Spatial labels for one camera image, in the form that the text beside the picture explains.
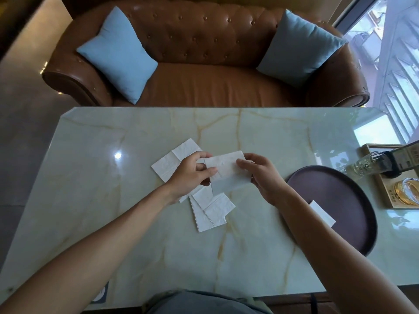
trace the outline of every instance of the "light blue pillow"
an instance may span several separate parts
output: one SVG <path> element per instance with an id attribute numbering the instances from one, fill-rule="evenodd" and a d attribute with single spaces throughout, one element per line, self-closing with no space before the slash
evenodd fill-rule
<path id="1" fill-rule="evenodd" d="M 256 69 L 299 88 L 346 42 L 286 10 Z"/>
<path id="2" fill-rule="evenodd" d="M 118 91 L 136 104 L 157 62 L 144 50 L 125 14 L 114 7 L 99 34 L 77 48 Z"/>

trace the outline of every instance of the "sofa seat cushion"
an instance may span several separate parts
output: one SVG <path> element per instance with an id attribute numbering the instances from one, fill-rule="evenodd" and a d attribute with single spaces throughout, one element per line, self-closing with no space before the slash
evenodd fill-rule
<path id="1" fill-rule="evenodd" d="M 113 106 L 130 106 L 115 93 Z M 254 68 L 159 63 L 137 107 L 294 107 L 300 92 Z"/>

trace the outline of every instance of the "brown leather sofa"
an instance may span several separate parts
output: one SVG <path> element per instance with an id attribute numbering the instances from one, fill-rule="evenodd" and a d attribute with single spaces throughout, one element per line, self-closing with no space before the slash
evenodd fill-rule
<path id="1" fill-rule="evenodd" d="M 136 106 L 158 107 L 354 107 L 369 92 L 346 44 L 303 89 L 259 73 L 258 66 L 284 9 L 190 2 L 115 0 L 71 22 L 43 78 L 53 89 L 84 106 L 132 106 L 76 48 L 97 35 L 118 6 L 132 23 L 158 67 Z M 329 24 L 301 15 L 341 36 Z"/>

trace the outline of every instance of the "black strap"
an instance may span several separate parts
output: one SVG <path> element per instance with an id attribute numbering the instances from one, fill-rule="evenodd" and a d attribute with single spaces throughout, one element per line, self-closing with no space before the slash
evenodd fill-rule
<path id="1" fill-rule="evenodd" d="M 311 300 L 310 300 L 310 306 L 311 306 L 311 314 L 318 314 L 317 311 L 317 299 L 314 296 L 314 293 L 311 293 Z"/>

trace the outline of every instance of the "left hand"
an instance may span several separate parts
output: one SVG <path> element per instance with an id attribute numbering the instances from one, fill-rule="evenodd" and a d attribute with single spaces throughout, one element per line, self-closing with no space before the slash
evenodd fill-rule
<path id="1" fill-rule="evenodd" d="M 170 188 L 170 194 L 173 202 L 179 200 L 182 196 L 189 194 L 199 184 L 208 186 L 210 177 L 217 173 L 216 167 L 207 169 L 205 164 L 196 163 L 198 159 L 212 157 L 208 152 L 197 151 L 184 158 L 178 168 L 175 170 L 166 186 Z"/>

